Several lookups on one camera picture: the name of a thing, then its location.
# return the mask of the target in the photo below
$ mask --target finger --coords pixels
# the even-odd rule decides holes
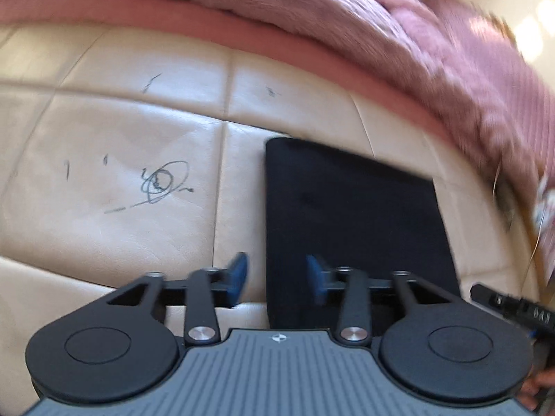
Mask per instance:
[[[533,379],[526,380],[521,387],[521,393],[525,393],[529,396],[535,396],[539,392],[539,386]]]
[[[548,371],[538,372],[534,377],[534,382],[540,388],[555,387],[555,370],[550,369]]]
[[[534,411],[538,406],[538,401],[535,400],[532,396],[519,394],[517,396],[518,401],[528,410]]]

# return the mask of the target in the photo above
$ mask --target logo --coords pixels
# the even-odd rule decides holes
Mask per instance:
[[[283,333],[278,332],[276,335],[272,336],[272,340],[276,341],[276,343],[281,344],[284,341],[287,341],[287,336]]]

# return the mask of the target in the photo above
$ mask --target hand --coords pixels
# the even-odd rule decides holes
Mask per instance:
[[[535,395],[540,388],[555,388],[555,368],[528,377],[523,383],[520,393],[518,393],[519,402],[530,411],[534,411],[538,406]],[[555,410],[552,410],[548,416],[555,416]]]

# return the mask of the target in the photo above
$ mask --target pink fabric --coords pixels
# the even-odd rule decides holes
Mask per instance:
[[[459,51],[480,69],[495,87],[509,115],[524,135],[526,143],[545,166],[548,186],[555,186],[555,95],[538,74],[521,57],[487,19],[474,8],[459,0],[426,0],[449,30]],[[541,200],[547,200],[548,190]],[[555,203],[539,202],[538,208]],[[555,268],[555,217],[537,212],[539,229],[542,223],[542,247],[546,255],[546,273],[551,276]]]
[[[360,66],[306,37],[184,0],[0,0],[0,23],[92,21],[182,34],[288,63],[389,109],[454,146],[445,126]]]
[[[392,0],[388,12],[376,0],[193,1],[320,40],[407,91],[442,119],[485,175],[492,176],[503,158],[504,175],[533,204],[538,185],[534,155],[509,110],[437,27],[428,30],[434,25],[419,15],[418,2]]]

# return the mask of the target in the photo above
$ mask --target ribbed surface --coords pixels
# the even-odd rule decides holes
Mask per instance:
[[[191,350],[159,388],[124,403],[69,407],[44,400],[29,416],[525,416],[512,400],[488,408],[435,406],[407,395],[371,354],[333,343],[326,332],[234,330],[211,348]]]

